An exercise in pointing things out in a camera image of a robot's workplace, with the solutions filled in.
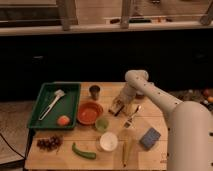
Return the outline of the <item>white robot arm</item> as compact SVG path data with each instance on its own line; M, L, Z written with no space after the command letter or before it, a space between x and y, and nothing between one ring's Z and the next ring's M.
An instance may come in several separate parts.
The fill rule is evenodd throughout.
M167 171L213 171L213 114L195 101L182 101L148 82L146 70L129 70L118 98L131 102L137 92L164 114L168 127Z

